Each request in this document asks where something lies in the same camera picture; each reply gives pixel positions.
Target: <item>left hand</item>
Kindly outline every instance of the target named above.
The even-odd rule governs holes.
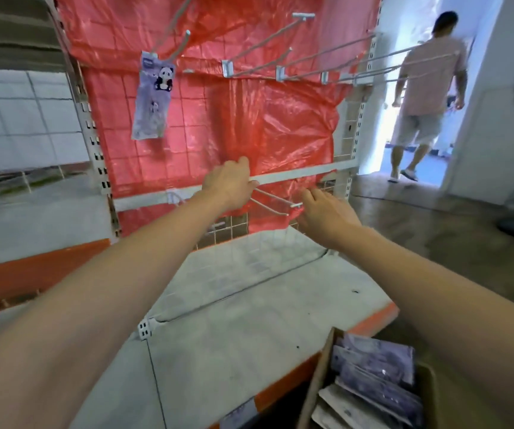
[[[202,192],[212,194],[226,212],[241,208],[258,186],[259,182],[249,180],[249,159],[241,157],[211,170],[203,180]]]
[[[456,110],[461,110],[462,108],[464,108],[464,105],[466,105],[466,104],[465,104],[463,98],[456,98],[456,104],[455,104]]]

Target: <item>cartoon panda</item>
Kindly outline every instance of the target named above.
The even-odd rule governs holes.
[[[169,66],[164,66],[158,72],[156,82],[154,83],[154,88],[156,90],[172,90],[172,83],[174,78],[174,68]]]

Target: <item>white shoe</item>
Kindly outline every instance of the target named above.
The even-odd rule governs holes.
[[[397,170],[392,170],[390,173],[390,177],[388,178],[389,182],[392,182],[393,184],[397,184],[398,180],[400,179],[400,175]]]
[[[402,172],[400,172],[400,174],[407,177],[411,181],[418,182],[418,176],[414,170],[404,169]]]

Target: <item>box of packages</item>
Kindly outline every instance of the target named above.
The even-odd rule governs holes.
[[[441,429],[429,366],[414,349],[332,328],[307,391],[297,429]]]

